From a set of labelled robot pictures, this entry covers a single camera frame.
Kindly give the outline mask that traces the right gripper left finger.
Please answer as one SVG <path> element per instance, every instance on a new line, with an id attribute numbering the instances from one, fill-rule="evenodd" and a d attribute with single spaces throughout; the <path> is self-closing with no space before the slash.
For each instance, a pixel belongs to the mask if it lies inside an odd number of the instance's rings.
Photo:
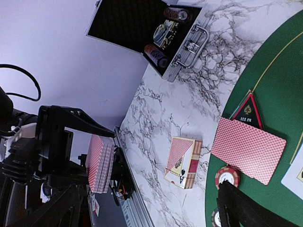
<path id="1" fill-rule="evenodd" d="M 75 185 L 69 186 L 33 213 L 14 223 L 15 227 L 77 227 L 80 217 L 80 196 Z"/>

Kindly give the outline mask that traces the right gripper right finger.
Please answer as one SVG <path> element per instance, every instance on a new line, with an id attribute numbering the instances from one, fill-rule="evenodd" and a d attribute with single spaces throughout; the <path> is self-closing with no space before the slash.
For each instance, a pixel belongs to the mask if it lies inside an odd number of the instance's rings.
<path id="1" fill-rule="evenodd" d="M 217 207 L 222 227 L 301 227 L 303 204 L 272 192 L 258 203 L 228 181 L 219 184 Z"/>

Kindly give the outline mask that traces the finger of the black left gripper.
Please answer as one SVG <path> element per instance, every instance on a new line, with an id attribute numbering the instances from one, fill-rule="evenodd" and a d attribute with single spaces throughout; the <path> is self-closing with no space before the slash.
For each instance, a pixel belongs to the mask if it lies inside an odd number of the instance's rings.
<path id="1" fill-rule="evenodd" d="M 88 114 L 79 108 L 63 106 L 42 106 L 46 111 L 47 121 L 51 126 L 62 126 L 93 135 L 113 138 L 114 132 L 93 120 Z"/>

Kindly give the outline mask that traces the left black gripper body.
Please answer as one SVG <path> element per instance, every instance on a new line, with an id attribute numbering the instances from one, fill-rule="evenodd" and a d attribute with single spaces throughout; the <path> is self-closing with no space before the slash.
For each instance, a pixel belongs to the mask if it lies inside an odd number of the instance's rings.
<path id="1" fill-rule="evenodd" d="M 28 185 L 33 179 L 47 180 L 52 188 L 87 185 L 85 158 L 81 164 L 70 160 L 73 132 L 67 127 L 51 126 L 46 111 L 39 109 L 35 134 L 13 142 L 0 172 L 12 181 Z"/>

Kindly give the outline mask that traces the black poker chip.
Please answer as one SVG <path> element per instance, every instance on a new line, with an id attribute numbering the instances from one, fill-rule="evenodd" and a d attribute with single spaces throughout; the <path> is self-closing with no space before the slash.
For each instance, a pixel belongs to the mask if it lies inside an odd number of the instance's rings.
<path id="1" fill-rule="evenodd" d="M 215 208 L 211 215 L 211 223 L 213 227 L 221 227 L 220 213 L 219 209 Z"/>

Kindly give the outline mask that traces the red poker chip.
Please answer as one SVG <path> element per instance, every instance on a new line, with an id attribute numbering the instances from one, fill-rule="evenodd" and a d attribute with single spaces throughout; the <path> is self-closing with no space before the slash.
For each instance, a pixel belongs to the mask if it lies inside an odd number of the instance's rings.
<path id="1" fill-rule="evenodd" d="M 239 172 L 232 166 L 224 166 L 220 168 L 215 175 L 215 185 L 218 190 L 219 185 L 224 181 L 228 181 L 235 187 L 238 187 L 240 184 Z"/>

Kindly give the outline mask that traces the red backed card deck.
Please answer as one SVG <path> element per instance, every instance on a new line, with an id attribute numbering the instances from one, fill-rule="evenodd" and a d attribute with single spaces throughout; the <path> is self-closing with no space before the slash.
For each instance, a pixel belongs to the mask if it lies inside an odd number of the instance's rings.
<path id="1" fill-rule="evenodd" d="M 90 190 L 106 193 L 114 162 L 115 144 L 112 138 L 92 135 L 86 158 L 86 170 Z"/>

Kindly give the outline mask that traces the red backed playing card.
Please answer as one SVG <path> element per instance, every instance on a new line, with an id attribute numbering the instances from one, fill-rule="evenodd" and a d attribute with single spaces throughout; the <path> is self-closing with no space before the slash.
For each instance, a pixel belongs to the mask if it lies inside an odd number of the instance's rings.
<path id="1" fill-rule="evenodd" d="M 268 185 L 286 140 L 237 120 L 221 118 L 211 153 L 250 178 Z"/>

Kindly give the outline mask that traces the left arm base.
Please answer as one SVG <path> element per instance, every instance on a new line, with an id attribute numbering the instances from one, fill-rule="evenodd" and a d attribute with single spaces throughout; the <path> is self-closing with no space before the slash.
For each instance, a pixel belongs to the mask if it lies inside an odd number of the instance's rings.
<path id="1" fill-rule="evenodd" d="M 135 191 L 134 182 L 122 149 L 114 147 L 114 162 L 111 173 L 110 189 L 115 204 L 120 206 L 121 201 L 131 198 Z"/>

